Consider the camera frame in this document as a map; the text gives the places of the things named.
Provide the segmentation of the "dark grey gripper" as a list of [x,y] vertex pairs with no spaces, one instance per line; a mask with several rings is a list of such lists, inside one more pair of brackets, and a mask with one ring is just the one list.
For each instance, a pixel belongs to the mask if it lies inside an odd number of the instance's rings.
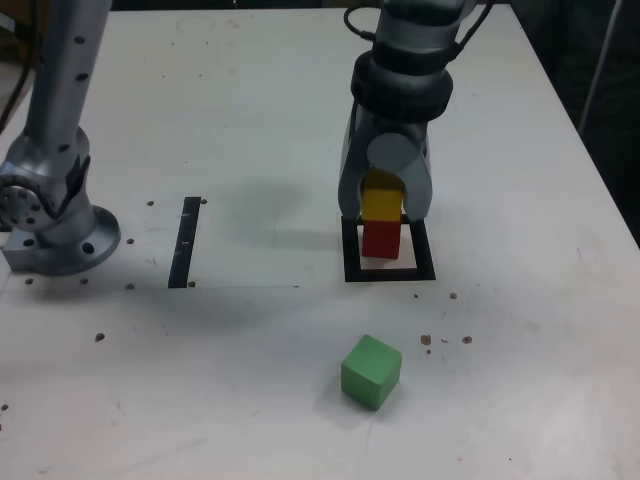
[[404,210],[410,220],[427,217],[433,183],[424,124],[383,121],[373,124],[367,110],[352,108],[342,147],[338,182],[338,203],[347,219],[356,219],[360,214],[360,183],[369,163],[402,181],[405,188]]

